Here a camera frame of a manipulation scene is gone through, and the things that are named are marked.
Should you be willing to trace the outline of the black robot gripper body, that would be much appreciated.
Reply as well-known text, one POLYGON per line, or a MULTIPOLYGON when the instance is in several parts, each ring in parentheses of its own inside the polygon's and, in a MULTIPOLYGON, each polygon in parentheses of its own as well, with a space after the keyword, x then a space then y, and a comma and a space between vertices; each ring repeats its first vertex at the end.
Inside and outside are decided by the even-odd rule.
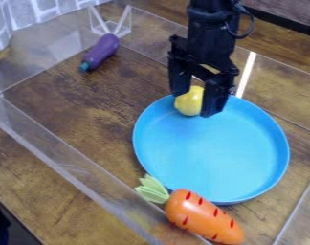
POLYGON ((171 36, 170 59, 185 61, 191 74, 191 67, 205 64, 222 74, 237 76, 231 54, 239 39, 238 0, 191 0, 187 16, 187 37, 171 36))

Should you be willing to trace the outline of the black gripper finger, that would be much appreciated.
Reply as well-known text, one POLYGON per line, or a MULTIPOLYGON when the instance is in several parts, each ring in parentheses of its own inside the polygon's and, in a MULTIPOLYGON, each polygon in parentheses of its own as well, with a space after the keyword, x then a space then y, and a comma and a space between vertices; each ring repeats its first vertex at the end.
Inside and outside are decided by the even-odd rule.
POLYGON ((205 82, 202 112, 205 118, 221 113, 230 95, 234 94, 234 76, 215 76, 205 82))
POLYGON ((186 94, 191 88, 193 74, 187 69, 186 62, 175 58, 170 59, 170 89, 175 97, 186 94))

